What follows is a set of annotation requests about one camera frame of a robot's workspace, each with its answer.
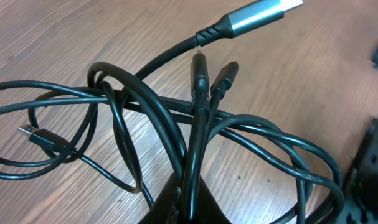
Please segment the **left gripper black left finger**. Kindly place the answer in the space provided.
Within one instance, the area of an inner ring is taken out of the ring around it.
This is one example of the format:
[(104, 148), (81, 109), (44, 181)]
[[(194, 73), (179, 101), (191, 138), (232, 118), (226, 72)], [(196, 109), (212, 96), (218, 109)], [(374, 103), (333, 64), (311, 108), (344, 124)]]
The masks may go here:
[(149, 212), (139, 224), (177, 224), (179, 222), (181, 189), (172, 173)]

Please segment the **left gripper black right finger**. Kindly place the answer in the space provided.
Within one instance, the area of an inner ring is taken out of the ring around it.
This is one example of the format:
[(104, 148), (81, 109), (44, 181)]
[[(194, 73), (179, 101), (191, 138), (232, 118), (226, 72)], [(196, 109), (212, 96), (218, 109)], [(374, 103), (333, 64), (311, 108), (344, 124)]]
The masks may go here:
[(196, 223), (199, 224), (231, 224), (224, 215), (204, 179), (200, 177), (197, 197)]

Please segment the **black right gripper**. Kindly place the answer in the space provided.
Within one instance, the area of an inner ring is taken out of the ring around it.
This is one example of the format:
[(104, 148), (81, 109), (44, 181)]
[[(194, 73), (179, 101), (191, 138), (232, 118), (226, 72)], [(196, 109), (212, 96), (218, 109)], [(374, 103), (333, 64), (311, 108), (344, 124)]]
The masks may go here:
[(344, 179), (336, 223), (378, 223), (378, 118), (374, 118)]

